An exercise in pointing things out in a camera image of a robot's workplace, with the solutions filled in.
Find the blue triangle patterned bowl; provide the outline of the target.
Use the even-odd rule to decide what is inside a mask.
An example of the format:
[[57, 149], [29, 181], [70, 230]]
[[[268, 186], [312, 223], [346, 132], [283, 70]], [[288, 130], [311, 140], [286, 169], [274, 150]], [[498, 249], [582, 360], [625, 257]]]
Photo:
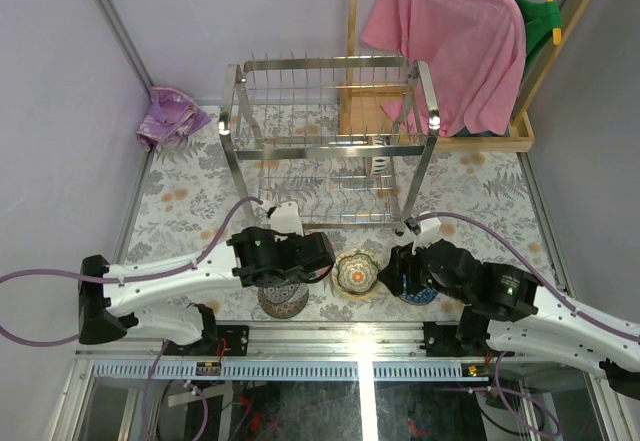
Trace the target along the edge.
[[425, 306], [433, 302], [437, 296], [437, 291], [430, 288], [424, 288], [414, 294], [405, 292], [400, 295], [399, 299], [413, 306]]

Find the black white patterned bowl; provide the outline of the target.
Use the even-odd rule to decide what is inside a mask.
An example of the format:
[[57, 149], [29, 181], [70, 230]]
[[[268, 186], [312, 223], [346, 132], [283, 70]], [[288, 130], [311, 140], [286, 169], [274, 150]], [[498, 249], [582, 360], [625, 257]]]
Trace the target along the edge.
[[258, 289], [258, 302], [262, 310], [276, 319], [290, 319], [300, 314], [309, 300], [306, 284], [291, 284]]

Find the striped white bowl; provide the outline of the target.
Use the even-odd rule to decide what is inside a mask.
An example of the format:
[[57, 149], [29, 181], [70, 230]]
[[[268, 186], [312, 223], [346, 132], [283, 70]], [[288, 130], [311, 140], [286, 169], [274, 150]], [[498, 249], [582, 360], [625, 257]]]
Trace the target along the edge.
[[[385, 140], [382, 137], [371, 137], [369, 139], [371, 146], [385, 146]], [[386, 172], [389, 158], [382, 156], [369, 157], [366, 161], [366, 173], [368, 176], [380, 176]]]

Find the steel two-tier dish rack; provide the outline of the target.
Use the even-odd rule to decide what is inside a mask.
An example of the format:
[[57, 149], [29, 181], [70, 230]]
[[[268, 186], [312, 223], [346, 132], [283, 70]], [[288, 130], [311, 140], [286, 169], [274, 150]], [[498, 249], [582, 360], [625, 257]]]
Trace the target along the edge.
[[[375, 96], [380, 114], [340, 132], [340, 94], [401, 86]], [[404, 234], [440, 131], [429, 66], [401, 55], [251, 59], [226, 68], [218, 133], [238, 195], [294, 201], [309, 228], [385, 227]], [[382, 137], [385, 146], [371, 146]], [[370, 177], [369, 157], [388, 157]]]

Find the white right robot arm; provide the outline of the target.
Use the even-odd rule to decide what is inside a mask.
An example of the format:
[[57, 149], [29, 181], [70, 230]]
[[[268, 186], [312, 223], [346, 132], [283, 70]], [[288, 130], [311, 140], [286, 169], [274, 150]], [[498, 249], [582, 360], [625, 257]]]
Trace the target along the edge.
[[430, 326], [435, 356], [513, 352], [567, 365], [639, 397], [639, 327], [587, 305], [559, 300], [515, 266], [482, 262], [448, 241], [392, 249], [379, 281], [400, 297], [431, 289], [463, 304], [455, 327]]

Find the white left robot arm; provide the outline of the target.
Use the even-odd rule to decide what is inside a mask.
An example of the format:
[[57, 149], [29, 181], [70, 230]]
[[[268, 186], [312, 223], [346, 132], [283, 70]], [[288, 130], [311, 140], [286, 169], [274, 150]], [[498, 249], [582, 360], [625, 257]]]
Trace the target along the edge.
[[173, 297], [212, 289], [275, 288], [314, 284], [331, 271], [335, 254], [322, 232], [307, 235], [249, 227], [199, 258], [117, 265], [85, 258], [79, 283], [79, 342], [101, 345], [127, 336], [161, 337], [197, 355], [219, 342], [213, 311]]

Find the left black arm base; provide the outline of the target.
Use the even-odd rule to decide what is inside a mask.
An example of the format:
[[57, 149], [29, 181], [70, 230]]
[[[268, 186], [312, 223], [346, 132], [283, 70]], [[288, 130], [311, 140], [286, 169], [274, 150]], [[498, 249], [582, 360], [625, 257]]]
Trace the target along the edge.
[[248, 325], [222, 325], [217, 337], [204, 337], [187, 346], [169, 342], [164, 354], [168, 356], [245, 357], [248, 353], [250, 327]]

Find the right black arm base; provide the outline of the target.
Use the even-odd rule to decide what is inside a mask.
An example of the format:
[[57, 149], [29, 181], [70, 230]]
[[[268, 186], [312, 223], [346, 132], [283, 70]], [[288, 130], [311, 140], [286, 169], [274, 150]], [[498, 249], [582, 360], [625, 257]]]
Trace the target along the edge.
[[422, 330], [424, 341], [420, 348], [427, 357], [485, 357], [492, 352], [484, 325], [424, 322]]

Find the yellow rimmed floral bowl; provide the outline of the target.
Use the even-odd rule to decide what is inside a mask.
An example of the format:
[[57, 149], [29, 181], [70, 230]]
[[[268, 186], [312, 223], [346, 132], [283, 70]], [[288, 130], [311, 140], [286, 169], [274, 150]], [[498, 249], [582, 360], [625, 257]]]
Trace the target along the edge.
[[378, 292], [381, 269], [381, 262], [373, 251], [352, 248], [337, 256], [330, 277], [334, 289], [342, 297], [364, 300]]

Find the wooden clothes stand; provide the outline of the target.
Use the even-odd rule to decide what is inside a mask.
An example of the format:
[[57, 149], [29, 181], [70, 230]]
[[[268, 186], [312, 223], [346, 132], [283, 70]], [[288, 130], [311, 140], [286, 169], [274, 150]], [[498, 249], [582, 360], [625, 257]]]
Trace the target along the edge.
[[[561, 6], [563, 17], [562, 34], [547, 44], [522, 84], [515, 103], [509, 131], [503, 137], [452, 137], [442, 138], [435, 145], [441, 152], [527, 152], [533, 146], [535, 136], [528, 115], [543, 81], [552, 69], [558, 55], [569, 40], [591, 0], [564, 0]], [[401, 86], [362, 87], [352, 82], [353, 70], [347, 70], [348, 86], [340, 94], [339, 128], [345, 133], [348, 128], [361, 127], [367, 115], [380, 114], [381, 108], [373, 100], [375, 96], [398, 97], [406, 92]]]

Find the purple crumpled cloth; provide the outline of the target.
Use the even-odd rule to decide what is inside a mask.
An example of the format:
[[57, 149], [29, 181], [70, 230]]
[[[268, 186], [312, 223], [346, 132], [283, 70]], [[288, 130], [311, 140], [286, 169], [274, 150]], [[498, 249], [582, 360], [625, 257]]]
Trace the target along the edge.
[[136, 131], [145, 151], [181, 142], [211, 122], [211, 116], [190, 96], [169, 87], [150, 89], [150, 105]]

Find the pink t-shirt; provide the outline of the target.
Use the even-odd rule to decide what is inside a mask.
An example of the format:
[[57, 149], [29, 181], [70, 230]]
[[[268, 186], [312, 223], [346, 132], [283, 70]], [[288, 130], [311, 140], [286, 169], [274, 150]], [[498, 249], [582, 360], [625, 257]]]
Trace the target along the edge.
[[515, 0], [376, 0], [361, 41], [428, 64], [442, 136], [507, 132], [526, 60]]

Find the green t-shirt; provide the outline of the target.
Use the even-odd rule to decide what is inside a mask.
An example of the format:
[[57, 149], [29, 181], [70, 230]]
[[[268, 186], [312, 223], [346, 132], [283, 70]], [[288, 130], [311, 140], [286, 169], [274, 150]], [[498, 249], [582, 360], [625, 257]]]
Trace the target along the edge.
[[533, 66], [542, 49], [549, 41], [559, 46], [563, 40], [563, 20], [555, 0], [540, 2], [515, 0], [520, 9], [525, 27], [526, 61], [524, 72]]

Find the aluminium rail frame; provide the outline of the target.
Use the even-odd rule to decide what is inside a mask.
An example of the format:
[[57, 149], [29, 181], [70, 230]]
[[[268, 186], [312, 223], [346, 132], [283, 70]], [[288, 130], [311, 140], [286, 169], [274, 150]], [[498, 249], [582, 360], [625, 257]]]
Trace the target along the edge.
[[[559, 300], [579, 302], [572, 297], [571, 280], [554, 238], [531, 160], [526, 154], [520, 154], [518, 160], [558, 283], [551, 291]], [[230, 379], [453, 382], [459, 379], [464, 365], [477, 361], [477, 357], [427, 357], [420, 348], [424, 341], [422, 325], [422, 321], [251, 321], [247, 356], [226, 361], [221, 375]], [[159, 379], [194, 376], [198, 362], [194, 358], [169, 356], [158, 368], [153, 368], [152, 359], [158, 349], [156, 339], [133, 339], [118, 341], [113, 346], [80, 349], [52, 439], [84, 439], [95, 424], [91, 418], [105, 416], [94, 404], [99, 377], [135, 381], [145, 376]], [[567, 366], [534, 356], [502, 353], [510, 366], [537, 363], [558, 368]], [[606, 380], [584, 374], [603, 436], [608, 440], [638, 439], [639, 426], [628, 412], [627, 397], [613, 391]]]

